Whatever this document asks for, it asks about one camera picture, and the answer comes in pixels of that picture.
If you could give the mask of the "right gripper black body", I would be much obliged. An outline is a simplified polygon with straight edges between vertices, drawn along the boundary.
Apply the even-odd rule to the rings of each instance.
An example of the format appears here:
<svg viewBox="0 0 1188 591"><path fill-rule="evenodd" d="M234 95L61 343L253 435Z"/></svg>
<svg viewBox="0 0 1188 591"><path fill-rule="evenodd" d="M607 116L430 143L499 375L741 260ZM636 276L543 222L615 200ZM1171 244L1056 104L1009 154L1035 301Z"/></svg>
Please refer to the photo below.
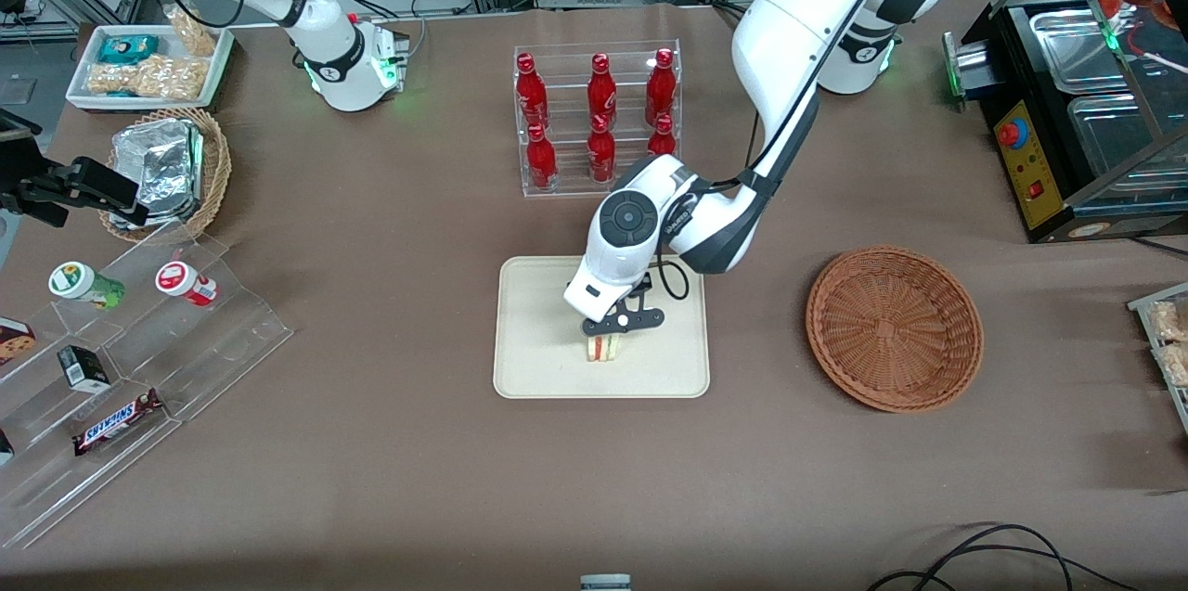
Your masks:
<svg viewBox="0 0 1188 591"><path fill-rule="evenodd" d="M62 202L71 196L58 164L48 161L34 142L42 128L12 113L1 118L1 200L5 210L26 215L55 228L65 225L69 212Z"/></svg>

